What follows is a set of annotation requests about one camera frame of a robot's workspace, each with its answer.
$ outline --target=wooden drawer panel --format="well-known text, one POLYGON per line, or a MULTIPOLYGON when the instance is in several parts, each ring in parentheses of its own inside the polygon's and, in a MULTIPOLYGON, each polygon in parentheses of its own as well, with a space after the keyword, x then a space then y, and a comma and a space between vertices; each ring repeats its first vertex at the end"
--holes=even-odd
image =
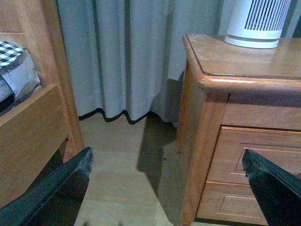
POLYGON ((301 130, 301 96, 231 94, 223 125, 301 130))
POLYGON ((292 174, 301 172, 300 132, 222 127, 207 180, 248 184, 241 162, 246 148, 292 174))
POLYGON ((268 225, 247 185, 206 182, 197 217, 268 225))

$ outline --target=wooden floor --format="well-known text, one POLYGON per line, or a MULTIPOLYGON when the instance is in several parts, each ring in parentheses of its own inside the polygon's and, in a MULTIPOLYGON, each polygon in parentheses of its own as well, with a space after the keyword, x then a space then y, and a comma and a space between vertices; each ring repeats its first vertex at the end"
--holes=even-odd
MULTIPOLYGON (((176 129, 158 118, 80 122, 95 162, 75 226, 177 226, 183 191, 176 129)), ((213 226, 193 223, 193 226, 213 226)))

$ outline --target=rounded wooden edge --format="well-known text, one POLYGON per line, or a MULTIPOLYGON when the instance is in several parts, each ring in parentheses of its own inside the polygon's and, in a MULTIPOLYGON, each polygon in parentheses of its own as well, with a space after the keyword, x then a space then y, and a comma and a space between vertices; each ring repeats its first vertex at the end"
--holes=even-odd
POLYGON ((189 40, 183 36, 183 43, 187 53, 187 59, 191 67, 193 77, 201 88, 218 92, 274 92, 274 93, 300 93, 301 81, 254 78, 254 77, 234 77, 217 76, 203 73, 194 52, 190 46, 189 40))

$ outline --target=white air purifier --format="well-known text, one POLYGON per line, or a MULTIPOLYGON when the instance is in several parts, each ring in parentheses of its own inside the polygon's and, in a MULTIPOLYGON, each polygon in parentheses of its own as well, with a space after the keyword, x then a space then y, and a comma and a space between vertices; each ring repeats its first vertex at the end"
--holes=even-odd
POLYGON ((225 42, 250 48, 278 45, 291 0, 236 0, 225 42))

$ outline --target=wooden furniture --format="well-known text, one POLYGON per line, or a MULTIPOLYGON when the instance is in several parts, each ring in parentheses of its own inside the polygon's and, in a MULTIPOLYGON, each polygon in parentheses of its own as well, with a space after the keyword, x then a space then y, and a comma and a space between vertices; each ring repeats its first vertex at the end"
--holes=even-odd
POLYGON ((42 91, 0 117, 0 207, 23 194, 58 149, 84 147, 54 0, 0 0, 0 39, 26 47, 42 91))
POLYGON ((241 159, 252 148, 301 172, 301 39, 274 49, 186 35, 177 134, 186 188, 180 225, 207 218, 266 225, 241 159))

